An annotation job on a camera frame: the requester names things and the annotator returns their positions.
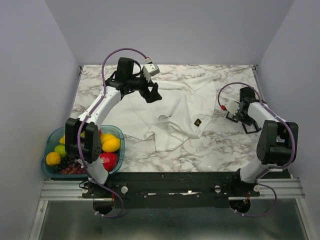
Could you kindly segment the white printed t-shirt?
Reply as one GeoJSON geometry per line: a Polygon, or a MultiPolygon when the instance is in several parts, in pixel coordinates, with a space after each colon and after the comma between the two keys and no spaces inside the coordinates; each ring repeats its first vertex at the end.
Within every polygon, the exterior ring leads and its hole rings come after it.
{"type": "Polygon", "coordinates": [[[147,103],[134,92],[112,108],[104,125],[118,127],[125,135],[140,140],[154,137],[158,152],[175,150],[188,139],[198,139],[212,121],[217,76],[158,82],[162,100],[147,103]],[[194,122],[200,119],[200,126],[194,122]]]}

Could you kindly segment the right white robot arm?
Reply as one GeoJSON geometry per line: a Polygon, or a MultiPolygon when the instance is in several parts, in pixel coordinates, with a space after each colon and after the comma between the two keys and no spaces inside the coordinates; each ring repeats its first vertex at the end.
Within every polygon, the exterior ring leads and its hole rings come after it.
{"type": "Polygon", "coordinates": [[[284,169],[295,161],[299,126],[277,116],[249,86],[239,90],[238,105],[235,119],[244,128],[254,126],[253,132],[260,133],[256,158],[240,169],[240,178],[230,183],[230,191],[241,196],[248,190],[247,183],[253,184],[270,170],[284,169]]]}

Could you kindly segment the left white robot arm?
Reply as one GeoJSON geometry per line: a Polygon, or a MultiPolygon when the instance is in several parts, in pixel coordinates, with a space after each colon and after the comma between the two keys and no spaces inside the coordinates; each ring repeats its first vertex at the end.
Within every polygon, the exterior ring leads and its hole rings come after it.
{"type": "Polygon", "coordinates": [[[124,96],[138,91],[147,103],[162,99],[158,92],[158,84],[151,78],[159,74],[160,69],[149,58],[134,72],[138,62],[121,57],[117,68],[108,78],[103,79],[103,87],[93,103],[77,118],[70,117],[65,123],[65,151],[83,166],[89,180],[94,184],[93,191],[101,198],[107,197],[111,185],[106,182],[108,171],[100,159],[102,142],[100,128],[110,113],[124,96]]]}

